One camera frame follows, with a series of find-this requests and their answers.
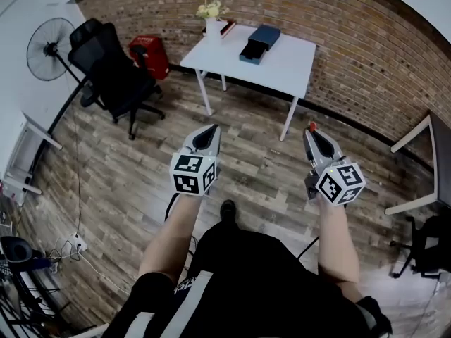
red box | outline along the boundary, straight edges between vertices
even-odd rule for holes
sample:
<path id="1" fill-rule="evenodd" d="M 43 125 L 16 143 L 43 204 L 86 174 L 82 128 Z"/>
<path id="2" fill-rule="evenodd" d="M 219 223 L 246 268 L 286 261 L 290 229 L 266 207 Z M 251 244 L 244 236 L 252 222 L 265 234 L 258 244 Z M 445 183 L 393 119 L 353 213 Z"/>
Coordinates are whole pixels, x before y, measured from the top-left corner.
<path id="1" fill-rule="evenodd" d="M 135 45 L 142 45 L 146 48 L 147 52 L 144 54 L 144 61 L 149 74 L 153 78 L 162 80 L 168 76 L 168 57 L 164 51 L 163 42 L 159 37 L 142 35 L 136 37 L 128 47 L 131 48 Z M 136 61 L 136 64 L 140 66 L 138 55 L 133 51 L 130 51 L 130 56 Z"/>

wall fan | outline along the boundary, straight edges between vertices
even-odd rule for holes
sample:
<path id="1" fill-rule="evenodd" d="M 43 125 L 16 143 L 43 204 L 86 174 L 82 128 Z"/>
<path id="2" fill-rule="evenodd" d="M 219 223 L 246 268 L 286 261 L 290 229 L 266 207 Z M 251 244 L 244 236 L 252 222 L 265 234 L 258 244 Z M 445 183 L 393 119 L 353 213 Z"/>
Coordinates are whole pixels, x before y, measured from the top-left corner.
<path id="1" fill-rule="evenodd" d="M 27 48 L 27 65 L 37 79 L 55 80 L 68 71 L 80 83 L 69 69 L 69 36 L 73 30 L 69 20 L 53 18 L 41 24 L 33 33 Z"/>

shoe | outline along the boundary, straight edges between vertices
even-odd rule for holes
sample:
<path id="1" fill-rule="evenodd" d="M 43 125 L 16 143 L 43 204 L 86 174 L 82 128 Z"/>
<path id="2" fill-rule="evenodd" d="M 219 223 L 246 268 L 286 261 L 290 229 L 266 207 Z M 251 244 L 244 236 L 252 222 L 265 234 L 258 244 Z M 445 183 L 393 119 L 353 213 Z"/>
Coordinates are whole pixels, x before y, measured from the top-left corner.
<path id="1" fill-rule="evenodd" d="M 224 222 L 235 223 L 237 207 L 230 199 L 223 202 L 220 209 L 221 220 Z"/>

black chair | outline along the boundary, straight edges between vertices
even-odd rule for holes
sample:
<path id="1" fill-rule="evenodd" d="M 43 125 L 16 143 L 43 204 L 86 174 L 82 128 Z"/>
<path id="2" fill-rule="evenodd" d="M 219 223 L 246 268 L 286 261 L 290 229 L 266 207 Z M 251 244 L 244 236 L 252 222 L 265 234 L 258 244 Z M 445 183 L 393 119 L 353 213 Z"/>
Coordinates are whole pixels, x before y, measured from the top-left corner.
<path id="1" fill-rule="evenodd" d="M 4 257 L 9 263 L 24 263 L 33 258 L 34 251 L 32 247 L 22 238 L 1 237 L 0 245 Z"/>
<path id="2" fill-rule="evenodd" d="M 438 279 L 440 274 L 437 273 L 439 269 L 451 272 L 451 217 L 450 216 L 433 216 L 430 217 L 420 230 L 415 228 L 415 220 L 413 217 L 406 218 L 412 225 L 412 245 L 405 245 L 395 241 L 390 242 L 390 246 L 397 246 L 403 249 L 409 249 L 410 254 L 399 273 L 392 273 L 393 278 L 399 278 L 410 264 L 412 259 L 415 259 L 412 271 L 414 273 L 421 273 L 422 277 Z M 426 240 L 430 238 L 438 238 L 438 244 L 426 248 Z"/>
<path id="3" fill-rule="evenodd" d="M 89 19 L 77 27 L 69 36 L 72 49 L 79 47 L 83 42 L 88 40 L 102 25 L 97 19 Z"/>
<path id="4" fill-rule="evenodd" d="M 145 67 L 134 66 L 133 60 L 125 55 L 113 24 L 99 26 L 88 20 L 83 25 L 73 32 L 74 37 L 71 35 L 75 45 L 68 55 L 68 60 L 93 84 L 94 93 L 82 99 L 82 106 L 100 105 L 111 113 L 115 124 L 121 115 L 130 112 L 129 138 L 133 140 L 138 109 L 156 113 L 162 120 L 165 118 L 162 111 L 143 104 L 153 92 L 161 94 L 161 89 Z"/>

blue box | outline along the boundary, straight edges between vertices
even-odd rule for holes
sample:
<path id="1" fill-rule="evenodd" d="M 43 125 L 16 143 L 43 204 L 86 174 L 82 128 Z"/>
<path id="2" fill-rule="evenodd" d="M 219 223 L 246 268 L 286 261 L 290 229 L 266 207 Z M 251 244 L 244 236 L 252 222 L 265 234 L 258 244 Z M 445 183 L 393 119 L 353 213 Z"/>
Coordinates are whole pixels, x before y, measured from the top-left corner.
<path id="1" fill-rule="evenodd" d="M 263 55 L 269 51 L 280 36 L 276 27 L 261 25 L 248 39 L 248 43 L 240 53 L 240 60 L 259 65 Z"/>

